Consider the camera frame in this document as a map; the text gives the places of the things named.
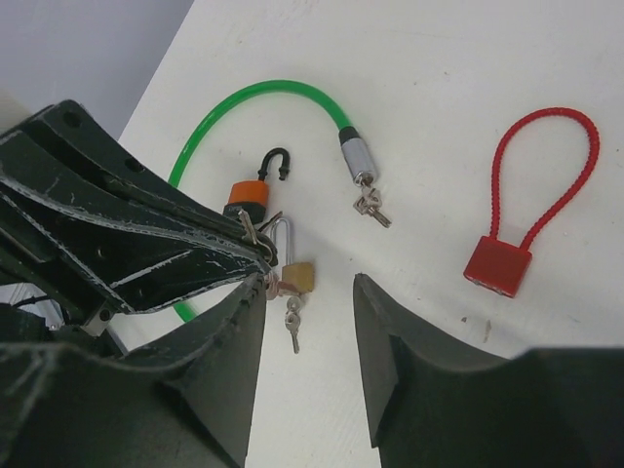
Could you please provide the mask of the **brass padlock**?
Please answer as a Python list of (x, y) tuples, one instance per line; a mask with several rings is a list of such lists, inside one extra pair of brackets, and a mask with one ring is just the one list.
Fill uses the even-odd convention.
[(293, 224), (286, 216), (281, 215), (271, 227), (270, 237), (277, 243), (277, 231), (284, 227), (285, 264), (282, 266), (278, 287), (285, 293), (307, 294), (315, 289), (315, 265), (309, 261), (296, 261), (294, 258), (294, 230)]

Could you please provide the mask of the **black-headed key pair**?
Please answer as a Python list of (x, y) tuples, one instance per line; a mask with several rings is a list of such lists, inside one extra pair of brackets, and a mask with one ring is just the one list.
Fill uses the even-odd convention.
[(275, 213), (270, 219), (264, 222), (259, 228), (258, 231), (261, 233), (267, 232), (283, 215), (282, 211), (278, 211)]

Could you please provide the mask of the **small silver keys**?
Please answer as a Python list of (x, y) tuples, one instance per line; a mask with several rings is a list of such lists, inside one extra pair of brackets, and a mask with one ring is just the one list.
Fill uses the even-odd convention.
[(299, 353), (298, 331), (301, 324), (300, 310), (303, 300), (299, 296), (291, 296), (287, 301), (285, 326), (292, 338), (292, 349), (295, 354)]
[(264, 222), (259, 226), (254, 225), (250, 214), (244, 209), (239, 210), (238, 217), (245, 230), (242, 240), (246, 244), (257, 249), (264, 248), (270, 250), (273, 247), (272, 241), (265, 234), (269, 227), (269, 222)]

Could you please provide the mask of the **orange black padlock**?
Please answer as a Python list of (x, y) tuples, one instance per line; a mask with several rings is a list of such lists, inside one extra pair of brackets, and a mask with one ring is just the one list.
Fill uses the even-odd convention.
[(278, 168), (279, 180), (285, 181), (291, 171), (291, 154), (283, 147), (275, 147), (269, 150), (262, 159), (257, 171), (257, 179), (243, 180), (232, 185), (229, 198), (223, 207), (222, 214), (237, 218), (240, 210), (244, 210), (251, 218), (253, 224), (262, 222), (266, 216), (269, 202), (269, 176), (270, 164), (277, 156), (281, 157)]

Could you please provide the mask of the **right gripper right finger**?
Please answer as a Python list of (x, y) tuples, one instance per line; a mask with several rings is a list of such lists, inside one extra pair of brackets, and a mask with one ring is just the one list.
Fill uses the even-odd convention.
[(353, 282), (370, 442), (385, 467), (619, 467), (623, 352), (534, 348), (505, 359)]

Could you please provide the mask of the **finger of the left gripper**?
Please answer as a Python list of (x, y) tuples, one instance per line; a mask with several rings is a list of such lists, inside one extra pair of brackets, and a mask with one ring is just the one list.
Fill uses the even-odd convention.
[(239, 220), (155, 175), (72, 99), (2, 127), (1, 180), (27, 199), (92, 225), (277, 263), (274, 244), (270, 250), (246, 244)]
[(266, 236), (192, 204), (4, 179), (1, 282), (31, 283), (72, 315), (134, 315), (269, 271)]

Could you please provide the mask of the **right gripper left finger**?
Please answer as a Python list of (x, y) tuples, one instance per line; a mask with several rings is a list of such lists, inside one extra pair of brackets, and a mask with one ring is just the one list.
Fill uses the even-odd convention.
[(118, 359), (1, 308), (5, 467), (242, 467), (266, 312), (261, 276)]

